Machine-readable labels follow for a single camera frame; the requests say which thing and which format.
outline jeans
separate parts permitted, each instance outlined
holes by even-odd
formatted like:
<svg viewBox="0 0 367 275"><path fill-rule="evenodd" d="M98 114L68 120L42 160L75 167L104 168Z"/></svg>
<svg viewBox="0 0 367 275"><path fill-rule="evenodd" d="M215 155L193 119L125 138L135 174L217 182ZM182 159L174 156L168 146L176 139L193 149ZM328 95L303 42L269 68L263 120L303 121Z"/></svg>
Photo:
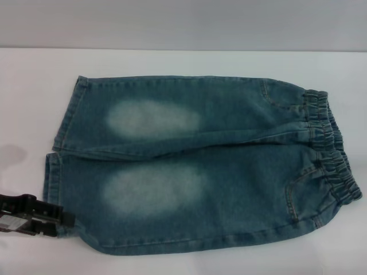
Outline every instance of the jeans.
<svg viewBox="0 0 367 275"><path fill-rule="evenodd" d="M114 255L295 238L361 198L326 92L267 78L79 77L44 200Z"/></svg>

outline front pocket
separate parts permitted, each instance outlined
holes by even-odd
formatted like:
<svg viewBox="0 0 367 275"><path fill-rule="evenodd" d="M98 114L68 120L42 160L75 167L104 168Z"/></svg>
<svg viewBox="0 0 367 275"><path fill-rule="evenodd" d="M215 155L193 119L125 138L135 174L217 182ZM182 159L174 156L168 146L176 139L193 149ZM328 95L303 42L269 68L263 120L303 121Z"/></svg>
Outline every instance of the front pocket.
<svg viewBox="0 0 367 275"><path fill-rule="evenodd" d="M277 107L291 108L304 104L305 89L294 84L263 78L261 91L265 100Z"/></svg>
<svg viewBox="0 0 367 275"><path fill-rule="evenodd" d="M285 190L288 212L294 222L317 216L335 202L322 168L310 167L289 183Z"/></svg>

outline pocket stitching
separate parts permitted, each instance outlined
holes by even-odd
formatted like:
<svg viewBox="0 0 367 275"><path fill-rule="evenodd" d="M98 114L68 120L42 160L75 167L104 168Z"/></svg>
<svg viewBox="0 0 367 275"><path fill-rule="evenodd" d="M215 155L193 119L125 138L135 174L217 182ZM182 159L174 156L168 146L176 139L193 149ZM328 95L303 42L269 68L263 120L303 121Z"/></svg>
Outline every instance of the pocket stitching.
<svg viewBox="0 0 367 275"><path fill-rule="evenodd" d="M292 191L293 191L293 187L299 183L303 178L305 178L306 176L313 174L315 172L317 172L318 170L320 170L320 167L316 167L314 169L312 169L311 171L301 175L300 177L298 177L297 179L293 180L291 183L289 183L286 188L285 188L285 195L286 195L286 200L287 200L287 204L288 204L288 210L292 215L292 219L294 222L298 222L298 215L297 212L295 210L295 206L293 204L293 200L292 200Z"/></svg>
<svg viewBox="0 0 367 275"><path fill-rule="evenodd" d="M285 85L289 85L289 86L292 85L290 83L282 82L282 81L279 81L279 80L275 80L275 81L280 82L280 83L285 84ZM278 108L287 109L287 110L289 110L291 108L302 106L302 105L288 105L288 106L280 105L279 103L277 103L276 101L274 101L270 97L270 95L268 93L266 81L265 81L264 78L261 79L261 82L262 82L262 85L261 85L261 93L262 93L263 98L266 100L267 103L270 103L271 105L276 106Z"/></svg>

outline hem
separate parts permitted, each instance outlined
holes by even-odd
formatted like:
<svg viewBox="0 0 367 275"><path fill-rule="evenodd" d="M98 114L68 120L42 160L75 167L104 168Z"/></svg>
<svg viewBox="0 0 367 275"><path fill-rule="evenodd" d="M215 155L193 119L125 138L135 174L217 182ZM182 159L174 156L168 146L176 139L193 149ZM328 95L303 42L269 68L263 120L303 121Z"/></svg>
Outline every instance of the hem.
<svg viewBox="0 0 367 275"><path fill-rule="evenodd" d="M74 87L73 95L71 96L69 105L67 107L67 111L64 115L63 121L61 122L61 126L58 129L57 135L54 139L53 144L54 151L60 151L60 149L63 148L65 139L67 138L68 135L69 128L72 124L74 114L76 113L79 103L81 102L81 99L84 96L87 86L88 86L88 79L83 76L79 76Z"/></svg>
<svg viewBox="0 0 367 275"><path fill-rule="evenodd" d="M43 200L60 205L61 159L58 153L46 155Z"/></svg>

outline white backdrop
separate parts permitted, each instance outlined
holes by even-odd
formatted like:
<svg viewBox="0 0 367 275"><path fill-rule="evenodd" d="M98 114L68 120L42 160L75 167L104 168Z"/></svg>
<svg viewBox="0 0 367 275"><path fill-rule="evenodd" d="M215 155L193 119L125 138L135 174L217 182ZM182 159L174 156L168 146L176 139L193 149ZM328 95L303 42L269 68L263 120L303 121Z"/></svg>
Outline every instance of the white backdrop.
<svg viewBox="0 0 367 275"><path fill-rule="evenodd" d="M44 161L78 75L270 77L329 92L353 175L367 192L367 53L0 49L0 194L41 197ZM0 234L0 275L366 274L367 200L308 235L186 254L108 256L78 238Z"/></svg>
<svg viewBox="0 0 367 275"><path fill-rule="evenodd" d="M367 51L366 0L1 0L0 47Z"/></svg>

